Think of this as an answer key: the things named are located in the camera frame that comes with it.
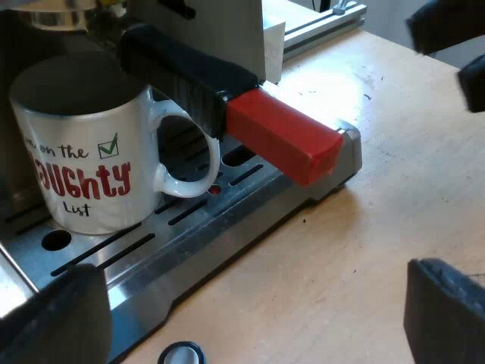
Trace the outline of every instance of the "red lettering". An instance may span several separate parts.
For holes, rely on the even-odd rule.
[[[84,172],[81,169],[77,169],[77,178],[79,179],[81,190],[83,191],[83,196],[87,199],[90,199],[89,195],[89,185],[91,184],[92,189],[92,196],[95,199],[99,199],[99,187],[98,181],[93,178],[84,178]]]
[[[44,185],[44,187],[47,190],[49,190],[51,188],[51,185],[49,183],[49,179],[47,178],[47,172],[45,172],[44,166],[42,165],[41,162],[39,162],[38,159],[36,159],[36,165],[42,169],[42,172],[39,172],[39,179],[42,181],[42,184]]]
[[[116,188],[111,188],[109,185],[109,180],[108,176],[110,173],[106,169],[104,165],[100,165],[98,167],[98,171],[96,172],[96,176],[98,176],[101,179],[101,185],[103,186],[103,193],[107,197],[114,197],[116,196]]]
[[[58,165],[54,165],[55,177],[52,173],[52,166],[50,163],[45,163],[47,166],[48,176],[51,180],[52,189],[59,195],[64,196],[66,193],[64,191],[64,185],[62,183],[61,171]]]
[[[118,168],[117,165],[113,167],[113,176],[115,180],[123,181],[124,187],[118,187],[118,193],[120,196],[126,195],[127,193],[130,192],[131,186],[130,186],[130,170],[131,166],[130,163],[123,163],[121,165],[121,175],[120,175],[120,169]]]
[[[81,189],[74,185],[70,184],[70,179],[75,180],[76,179],[76,174],[74,171],[68,167],[63,167],[62,168],[62,177],[64,177],[64,184],[66,185],[66,191],[72,196],[72,197],[79,197],[81,196]]]

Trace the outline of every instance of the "mug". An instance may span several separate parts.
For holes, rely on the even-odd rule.
[[[125,74],[104,52],[75,52],[23,71],[12,83],[12,108],[52,217],[64,228],[104,234],[150,215],[160,192],[190,198],[212,185],[219,142],[204,133],[210,165],[195,182],[172,177],[158,156],[156,130],[176,115],[150,86]]]

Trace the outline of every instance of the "drip tray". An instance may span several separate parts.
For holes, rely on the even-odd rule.
[[[36,192],[0,210],[0,241],[39,289],[71,265],[104,269],[114,323],[109,360],[119,361],[201,281],[289,213],[320,201],[360,169],[358,130],[343,121],[329,126],[345,143],[333,173],[311,187],[297,187],[225,135],[220,173],[203,196],[162,196],[144,221],[116,234],[88,236],[57,225]],[[204,175],[208,150],[196,127],[173,118],[164,122],[159,139],[161,160],[173,176],[197,180]]]

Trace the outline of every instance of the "red plastic block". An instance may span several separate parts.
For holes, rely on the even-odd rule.
[[[226,132],[297,184],[332,171],[343,136],[257,88],[227,104]]]

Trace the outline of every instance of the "espresso machine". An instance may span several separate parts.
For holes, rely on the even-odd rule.
[[[190,292],[358,172],[355,127],[311,119],[265,81],[262,23],[260,0],[0,0],[0,317],[79,280],[77,267],[89,264],[104,278],[92,280],[107,297],[107,361],[119,362]],[[86,49],[112,53],[220,140],[206,194],[163,196],[146,220],[114,234],[52,220],[8,87],[31,64]],[[177,118],[163,128],[161,161],[179,179],[199,179],[208,167],[199,129]]]

